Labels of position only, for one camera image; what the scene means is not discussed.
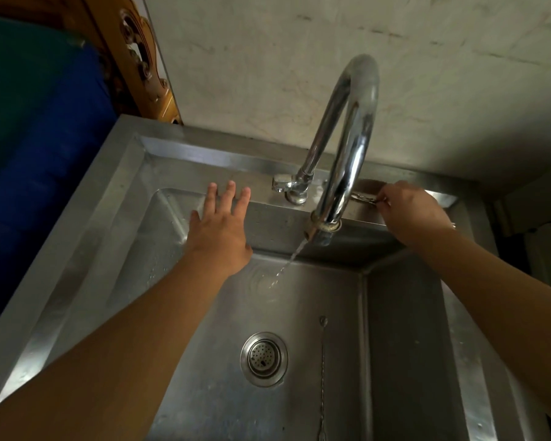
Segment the chrome faucet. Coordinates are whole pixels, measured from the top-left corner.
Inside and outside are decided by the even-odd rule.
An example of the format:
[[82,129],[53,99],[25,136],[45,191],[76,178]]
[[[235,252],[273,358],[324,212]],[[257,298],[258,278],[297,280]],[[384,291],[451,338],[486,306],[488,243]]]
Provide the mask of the chrome faucet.
[[321,245],[329,244],[333,234],[341,228],[341,215],[363,165],[374,127],[379,86],[380,75],[374,58],[367,54],[354,57],[343,70],[332,91],[309,154],[298,173],[275,175],[273,178],[273,190],[286,192],[289,202],[294,205],[306,202],[316,164],[346,103],[347,113],[337,156],[318,206],[310,215],[306,231],[309,241],[313,240]]

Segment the hand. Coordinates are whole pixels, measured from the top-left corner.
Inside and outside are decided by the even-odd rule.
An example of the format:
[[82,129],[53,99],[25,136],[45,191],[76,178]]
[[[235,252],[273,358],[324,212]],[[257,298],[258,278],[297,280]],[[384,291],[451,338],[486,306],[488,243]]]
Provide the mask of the hand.
[[436,230],[453,230],[451,220],[434,199],[420,187],[406,181],[386,184],[377,195],[380,211],[389,231],[407,246],[424,244]]
[[241,198],[231,214],[235,187],[234,181],[228,182],[227,190],[216,207],[217,186],[215,183],[208,185],[202,220],[197,211],[192,211],[184,252],[184,257],[202,260],[209,269],[224,274],[225,278],[248,264],[253,253],[251,246],[246,244],[243,230],[251,189],[245,187],[241,191]]

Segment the drain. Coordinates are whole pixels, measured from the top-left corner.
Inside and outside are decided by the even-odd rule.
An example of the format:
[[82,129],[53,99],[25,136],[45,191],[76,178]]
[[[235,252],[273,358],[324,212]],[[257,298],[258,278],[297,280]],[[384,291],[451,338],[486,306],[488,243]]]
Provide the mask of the drain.
[[288,367],[284,341],[273,333],[253,334],[241,350],[241,370],[258,387],[275,385]]

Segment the sink drain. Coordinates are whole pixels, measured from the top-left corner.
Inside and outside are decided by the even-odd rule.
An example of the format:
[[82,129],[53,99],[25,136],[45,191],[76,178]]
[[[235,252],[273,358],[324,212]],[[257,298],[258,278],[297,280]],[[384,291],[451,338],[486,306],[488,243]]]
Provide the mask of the sink drain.
[[253,334],[241,350],[241,370],[258,387],[276,384],[288,367],[284,341],[273,333]]

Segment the sink basin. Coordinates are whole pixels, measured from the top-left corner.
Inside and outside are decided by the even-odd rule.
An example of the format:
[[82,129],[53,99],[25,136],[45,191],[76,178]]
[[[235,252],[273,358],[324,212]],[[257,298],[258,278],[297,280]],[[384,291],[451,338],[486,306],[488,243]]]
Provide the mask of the sink basin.
[[[304,154],[121,117],[0,318],[0,401],[158,281],[182,255],[208,182],[234,179],[252,189],[254,255],[190,341],[147,439],[316,439],[323,391],[329,440],[487,440],[544,418],[375,208],[350,203],[329,246],[308,244],[287,265],[332,163],[323,157],[309,199],[292,206],[271,178],[294,173]],[[366,162],[358,186],[398,179],[493,245],[469,183]],[[267,335],[248,342],[257,333]]]

